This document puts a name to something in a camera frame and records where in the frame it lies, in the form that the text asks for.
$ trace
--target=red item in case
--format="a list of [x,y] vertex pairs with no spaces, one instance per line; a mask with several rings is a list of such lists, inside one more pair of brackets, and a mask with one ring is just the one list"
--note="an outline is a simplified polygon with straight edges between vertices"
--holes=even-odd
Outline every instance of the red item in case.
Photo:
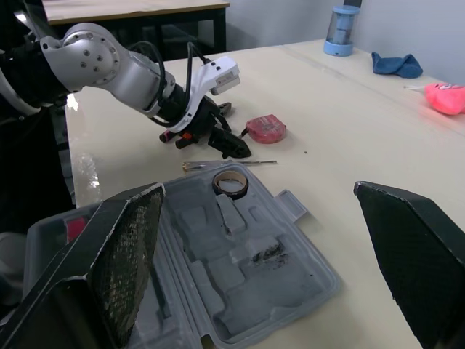
[[286,125],[273,114],[247,121],[246,128],[250,137],[258,143],[276,143],[286,136]]

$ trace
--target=white table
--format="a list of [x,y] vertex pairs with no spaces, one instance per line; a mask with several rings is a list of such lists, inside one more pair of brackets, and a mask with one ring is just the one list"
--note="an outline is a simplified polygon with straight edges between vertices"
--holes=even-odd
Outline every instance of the white table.
[[[330,57],[322,45],[231,52],[242,83],[215,97],[235,106],[229,121],[236,132],[269,113],[287,124],[281,143],[247,140],[256,159],[279,161],[252,171],[271,193],[287,188],[308,208],[312,216],[299,227],[343,282],[319,310],[254,348],[420,348],[379,272],[352,189],[357,180],[408,189],[435,200],[465,228],[465,116],[442,116],[418,92],[403,88],[430,78],[377,76],[368,54]],[[185,60],[166,68],[184,83]],[[206,144],[182,151],[161,144],[161,128],[105,91],[84,89],[76,99],[78,110],[69,109],[67,116],[80,205],[180,177],[183,161],[220,159]],[[90,164],[97,170],[94,182]]]

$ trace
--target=blue cloth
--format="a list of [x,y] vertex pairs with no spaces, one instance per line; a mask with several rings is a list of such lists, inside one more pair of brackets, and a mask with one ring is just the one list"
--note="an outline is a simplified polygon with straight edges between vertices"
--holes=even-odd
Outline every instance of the blue cloth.
[[371,54],[373,58],[373,72],[375,74],[394,74],[407,79],[418,78],[422,73],[420,63],[413,55],[404,58],[381,58],[376,52]]

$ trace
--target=clear plastic cylinder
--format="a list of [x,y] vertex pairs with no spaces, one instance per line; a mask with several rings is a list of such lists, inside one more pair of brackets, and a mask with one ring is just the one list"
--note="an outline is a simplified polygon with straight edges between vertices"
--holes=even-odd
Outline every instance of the clear plastic cylinder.
[[352,32],[355,27],[359,7],[337,6],[333,8],[333,17],[326,36],[325,52],[330,55],[352,54]]

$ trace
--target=table leg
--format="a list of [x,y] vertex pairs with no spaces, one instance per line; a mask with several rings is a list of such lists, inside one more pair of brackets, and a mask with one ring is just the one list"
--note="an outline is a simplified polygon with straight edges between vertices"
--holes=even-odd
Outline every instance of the table leg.
[[215,53],[226,52],[226,9],[218,9],[213,19]]
[[161,24],[155,24],[155,45],[157,46],[158,51],[160,51],[161,57],[166,59],[166,50],[165,44],[163,43],[163,29]]

